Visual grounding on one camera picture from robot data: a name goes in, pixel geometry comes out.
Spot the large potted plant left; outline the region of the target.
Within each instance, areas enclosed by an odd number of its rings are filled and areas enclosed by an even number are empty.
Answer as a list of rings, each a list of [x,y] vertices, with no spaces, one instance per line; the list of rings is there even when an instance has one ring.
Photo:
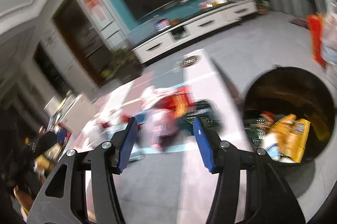
[[[135,53],[126,47],[113,49],[109,54],[109,61],[105,64],[100,76],[106,81],[118,79],[122,84],[126,84],[141,76],[142,64]]]

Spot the white plastic bag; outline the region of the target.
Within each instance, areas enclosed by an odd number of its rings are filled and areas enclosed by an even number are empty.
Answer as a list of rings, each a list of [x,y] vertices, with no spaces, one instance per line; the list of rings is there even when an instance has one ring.
[[[322,58],[329,63],[337,64],[337,13],[336,2],[330,2],[323,19]]]

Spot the red snack wrapper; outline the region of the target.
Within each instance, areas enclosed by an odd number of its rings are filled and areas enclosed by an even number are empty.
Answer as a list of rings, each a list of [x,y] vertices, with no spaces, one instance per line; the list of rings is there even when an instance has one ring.
[[[159,100],[154,107],[156,109],[168,109],[173,111],[174,118],[183,117],[188,110],[193,107],[195,102],[187,94],[174,94]]]

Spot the orange red shopping bag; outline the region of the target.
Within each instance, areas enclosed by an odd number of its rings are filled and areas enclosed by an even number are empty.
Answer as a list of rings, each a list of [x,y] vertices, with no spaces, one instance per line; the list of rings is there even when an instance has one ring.
[[[320,66],[326,67],[326,61],[322,57],[323,15],[308,15],[307,24],[311,36],[312,58]]]

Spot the small blue red box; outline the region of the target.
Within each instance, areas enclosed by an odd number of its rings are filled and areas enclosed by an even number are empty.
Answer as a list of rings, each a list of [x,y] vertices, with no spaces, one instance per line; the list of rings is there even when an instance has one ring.
[[[161,19],[155,24],[155,28],[157,32],[164,31],[165,29],[168,29],[171,27],[171,24],[168,19]]]

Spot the yellow snack bag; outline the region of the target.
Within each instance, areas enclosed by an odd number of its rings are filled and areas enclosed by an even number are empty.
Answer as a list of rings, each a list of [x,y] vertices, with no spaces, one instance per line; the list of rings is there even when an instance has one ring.
[[[300,163],[302,161],[310,121],[296,119],[296,115],[287,115],[268,128],[261,142],[261,148],[275,161]]]

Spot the white TV cabinet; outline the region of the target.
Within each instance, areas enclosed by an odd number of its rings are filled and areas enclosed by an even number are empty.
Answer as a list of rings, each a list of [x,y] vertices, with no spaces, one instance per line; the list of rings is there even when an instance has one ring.
[[[133,52],[140,63],[147,63],[186,42],[241,22],[243,18],[257,11],[253,0],[243,0],[218,7],[168,28],[136,46]]]

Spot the pink plastic wrapper bag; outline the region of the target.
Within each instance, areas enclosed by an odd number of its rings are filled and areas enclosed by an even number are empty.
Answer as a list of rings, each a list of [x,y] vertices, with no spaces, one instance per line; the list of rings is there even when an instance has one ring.
[[[150,109],[143,131],[150,137],[150,145],[157,151],[164,149],[164,141],[175,136],[179,132],[177,119],[173,111],[168,109]]]

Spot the small potted plant floor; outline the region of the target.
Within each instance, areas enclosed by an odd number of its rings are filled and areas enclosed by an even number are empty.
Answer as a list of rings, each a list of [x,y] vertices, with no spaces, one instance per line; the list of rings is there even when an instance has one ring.
[[[258,14],[266,15],[268,13],[267,7],[265,6],[265,2],[269,2],[270,0],[253,0],[257,6]]]

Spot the black round trash bin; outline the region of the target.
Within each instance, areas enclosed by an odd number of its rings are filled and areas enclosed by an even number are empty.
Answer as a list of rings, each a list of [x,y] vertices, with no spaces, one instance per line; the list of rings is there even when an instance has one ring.
[[[299,67],[275,67],[257,76],[242,93],[243,122],[262,112],[274,120],[296,115],[311,122],[301,164],[313,161],[326,148],[335,128],[335,103],[326,84]]]

